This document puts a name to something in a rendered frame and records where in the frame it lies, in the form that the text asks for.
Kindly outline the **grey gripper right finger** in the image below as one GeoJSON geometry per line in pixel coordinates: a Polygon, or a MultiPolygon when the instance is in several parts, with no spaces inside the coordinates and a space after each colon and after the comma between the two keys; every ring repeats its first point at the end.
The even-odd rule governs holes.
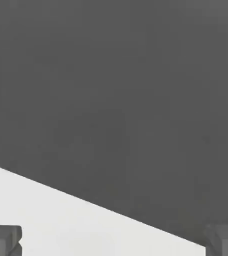
{"type": "Polygon", "coordinates": [[[228,256],[228,225],[207,225],[205,238],[205,256],[228,256]]]}

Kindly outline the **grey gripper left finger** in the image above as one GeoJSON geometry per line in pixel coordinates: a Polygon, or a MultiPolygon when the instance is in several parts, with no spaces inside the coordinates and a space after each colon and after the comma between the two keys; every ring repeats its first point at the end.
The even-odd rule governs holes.
{"type": "Polygon", "coordinates": [[[22,256],[20,225],[0,225],[0,256],[22,256]]]}

